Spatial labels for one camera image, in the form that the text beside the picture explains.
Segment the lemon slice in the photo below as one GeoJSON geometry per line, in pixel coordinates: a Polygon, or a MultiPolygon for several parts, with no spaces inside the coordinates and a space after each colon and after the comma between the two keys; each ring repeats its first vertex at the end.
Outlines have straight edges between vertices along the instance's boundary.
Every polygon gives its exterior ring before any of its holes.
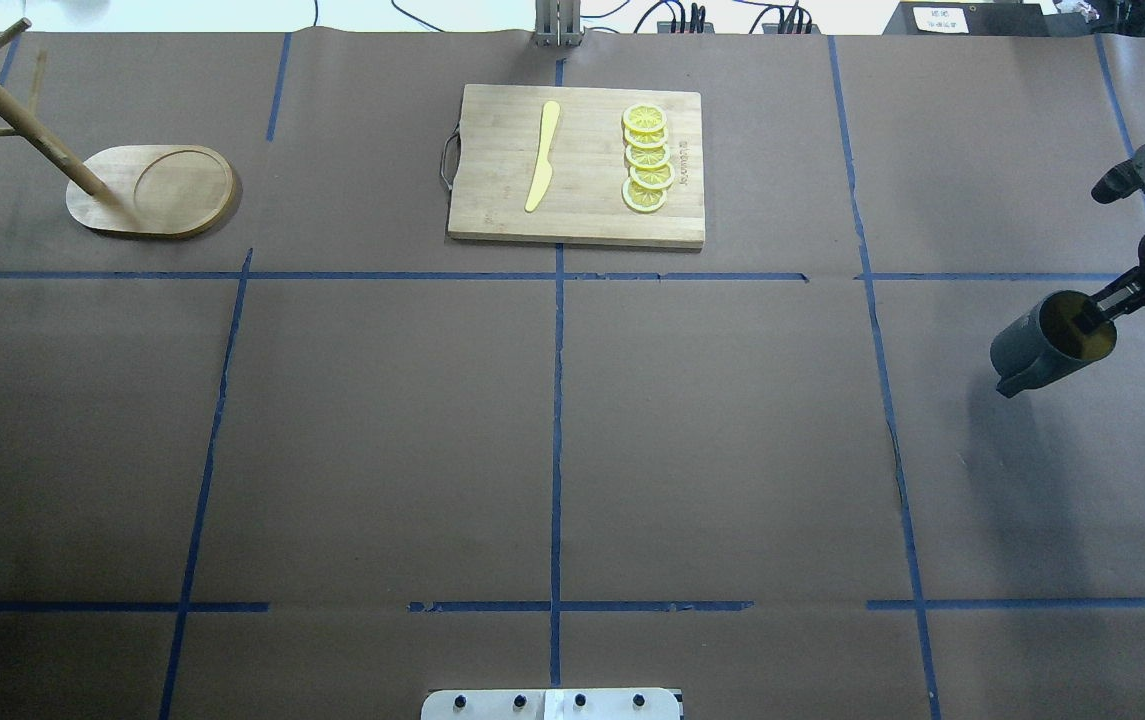
{"type": "Polygon", "coordinates": [[[626,147],[624,147],[624,159],[626,159],[632,168],[655,171],[665,167],[671,161],[671,150],[664,143],[660,147],[649,147],[649,149],[626,143],[626,147]]]}
{"type": "Polygon", "coordinates": [[[639,150],[656,150],[668,147],[668,130],[656,129],[652,132],[635,130],[630,127],[624,127],[623,140],[627,143],[627,147],[639,150]]]}
{"type": "Polygon", "coordinates": [[[637,167],[631,164],[627,168],[630,179],[643,190],[664,191],[674,182],[674,171],[671,163],[662,163],[656,167],[637,167]]]}
{"type": "Polygon", "coordinates": [[[664,188],[643,187],[633,181],[633,179],[626,179],[622,183],[621,197],[627,209],[641,214],[655,213],[655,211],[664,208],[665,204],[668,204],[668,190],[664,190],[664,188]]]}
{"type": "Polygon", "coordinates": [[[622,111],[622,126],[635,135],[656,135],[668,129],[665,110],[650,102],[635,102],[622,111]]]}

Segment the black box with label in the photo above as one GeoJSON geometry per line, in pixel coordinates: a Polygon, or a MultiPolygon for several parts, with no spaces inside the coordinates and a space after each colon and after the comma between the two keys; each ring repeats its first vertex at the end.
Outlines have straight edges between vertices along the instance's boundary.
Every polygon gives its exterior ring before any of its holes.
{"type": "Polygon", "coordinates": [[[902,1],[882,35],[1058,37],[1039,3],[902,1]]]}

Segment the aluminium frame post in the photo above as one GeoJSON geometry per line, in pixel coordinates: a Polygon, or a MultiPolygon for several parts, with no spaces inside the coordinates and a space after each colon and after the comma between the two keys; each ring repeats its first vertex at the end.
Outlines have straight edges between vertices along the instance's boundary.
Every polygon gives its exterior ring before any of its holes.
{"type": "Polygon", "coordinates": [[[539,47],[577,47],[584,41],[581,0],[536,0],[534,43],[539,47]]]}

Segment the yellow plastic knife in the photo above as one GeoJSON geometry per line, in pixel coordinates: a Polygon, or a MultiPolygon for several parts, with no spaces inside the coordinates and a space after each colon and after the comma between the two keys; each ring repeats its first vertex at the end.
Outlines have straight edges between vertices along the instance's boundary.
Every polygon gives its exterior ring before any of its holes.
{"type": "Polygon", "coordinates": [[[562,108],[555,100],[546,100],[540,108],[539,137],[537,137],[536,158],[534,161],[534,173],[523,209],[526,213],[535,213],[540,208],[540,201],[545,199],[548,187],[553,179],[553,164],[550,160],[552,145],[560,122],[562,108]]]}

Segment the dark blue mug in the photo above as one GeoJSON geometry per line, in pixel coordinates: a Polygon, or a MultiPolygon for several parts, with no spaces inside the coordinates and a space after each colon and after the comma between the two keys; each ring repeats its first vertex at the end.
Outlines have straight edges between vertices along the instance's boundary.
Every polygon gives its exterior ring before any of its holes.
{"type": "Polygon", "coordinates": [[[1047,387],[1115,350],[1116,325],[1096,324],[1090,296],[1075,290],[1051,293],[994,337],[989,357],[1006,398],[1047,387]]]}

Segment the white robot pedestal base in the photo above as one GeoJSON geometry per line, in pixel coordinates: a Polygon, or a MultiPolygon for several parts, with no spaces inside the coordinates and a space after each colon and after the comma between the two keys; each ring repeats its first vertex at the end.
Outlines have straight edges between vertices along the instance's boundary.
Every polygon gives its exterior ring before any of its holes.
{"type": "Polygon", "coordinates": [[[421,719],[684,719],[680,691],[662,687],[441,689],[421,719]]]}

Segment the wooden cup rack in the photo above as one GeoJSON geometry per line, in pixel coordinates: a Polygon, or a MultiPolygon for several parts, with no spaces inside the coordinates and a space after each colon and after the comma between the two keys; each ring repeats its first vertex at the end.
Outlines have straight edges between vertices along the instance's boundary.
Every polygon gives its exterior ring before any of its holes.
{"type": "MultiPolygon", "coordinates": [[[[29,27],[31,19],[15,19],[0,33],[0,52],[29,27]]],[[[0,81],[0,139],[24,139],[64,174],[65,206],[76,222],[98,234],[187,240],[232,213],[239,191],[237,172],[210,147],[137,143],[109,147],[80,159],[38,118],[47,60],[45,50],[38,52],[25,102],[0,81]]]]}

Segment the bamboo cutting board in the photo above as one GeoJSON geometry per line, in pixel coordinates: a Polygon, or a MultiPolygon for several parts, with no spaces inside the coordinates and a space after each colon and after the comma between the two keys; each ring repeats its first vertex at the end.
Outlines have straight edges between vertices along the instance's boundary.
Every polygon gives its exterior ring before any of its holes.
{"type": "Polygon", "coordinates": [[[526,85],[467,85],[458,122],[459,161],[447,232],[456,240],[548,242],[648,250],[704,246],[703,98],[695,92],[526,85]],[[526,213],[539,137],[540,108],[562,108],[552,145],[552,184],[526,213]],[[652,214],[627,209],[630,179],[622,111],[650,102],[668,114],[674,182],[652,214]]]}

